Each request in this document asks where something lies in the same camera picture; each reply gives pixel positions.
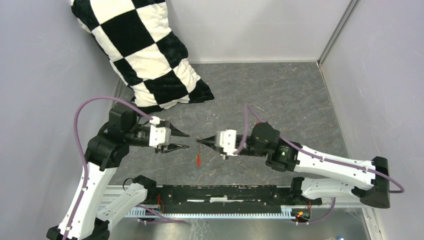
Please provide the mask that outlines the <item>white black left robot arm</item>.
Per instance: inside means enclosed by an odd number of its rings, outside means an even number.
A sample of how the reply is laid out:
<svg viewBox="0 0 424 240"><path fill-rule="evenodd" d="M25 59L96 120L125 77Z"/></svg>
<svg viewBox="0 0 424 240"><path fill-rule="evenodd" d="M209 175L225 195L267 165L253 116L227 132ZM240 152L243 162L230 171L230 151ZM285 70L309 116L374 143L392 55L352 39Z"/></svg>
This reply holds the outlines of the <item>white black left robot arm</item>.
<svg viewBox="0 0 424 240"><path fill-rule="evenodd" d="M62 222L47 231L49 240L107 240L113 228L136 205L153 203L157 198L156 183L144 176L133 179L129 188L104 208L101 200L107 186L129 153L131 146L153 148L158 154L183 148L169 142L170 136L185 133L169 121L149 116L134 104L120 100L109 111L108 121L81 151L83 171L71 205Z"/></svg>

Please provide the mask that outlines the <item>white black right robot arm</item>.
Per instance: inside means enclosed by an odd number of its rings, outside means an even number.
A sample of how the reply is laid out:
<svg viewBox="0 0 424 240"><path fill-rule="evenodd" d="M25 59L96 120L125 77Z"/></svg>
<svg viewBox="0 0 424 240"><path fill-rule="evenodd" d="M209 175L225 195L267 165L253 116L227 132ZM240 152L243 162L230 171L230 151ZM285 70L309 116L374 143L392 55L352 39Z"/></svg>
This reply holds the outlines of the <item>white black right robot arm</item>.
<svg viewBox="0 0 424 240"><path fill-rule="evenodd" d="M249 136L236 130L218 131L216 135L197 139L220 153L230 156L264 157L266 166L278 172L309 173L321 179L295 177L289 199L302 204L307 199L358 198L369 207L390 208L388 160L376 156L371 160L349 159L313 150L305 145L281 139L280 132L267 122L258 122Z"/></svg>

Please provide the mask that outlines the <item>silver keyring with red tool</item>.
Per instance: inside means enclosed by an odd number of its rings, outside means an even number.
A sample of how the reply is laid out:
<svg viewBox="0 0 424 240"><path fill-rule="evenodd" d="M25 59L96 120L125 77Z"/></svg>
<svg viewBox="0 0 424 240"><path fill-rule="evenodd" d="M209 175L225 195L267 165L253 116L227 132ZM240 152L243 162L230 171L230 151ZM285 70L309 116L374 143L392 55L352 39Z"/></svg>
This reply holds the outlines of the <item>silver keyring with red tool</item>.
<svg viewBox="0 0 424 240"><path fill-rule="evenodd" d="M197 166L200 168L201 167L201 163L202 163L202 160L201 160L201 156L202 156L202 145L201 145L201 143L199 142L199 138L197 138L196 140L195 140L195 142L196 142L196 144L197 144L197 154L196 154L196 164L197 164Z"/></svg>

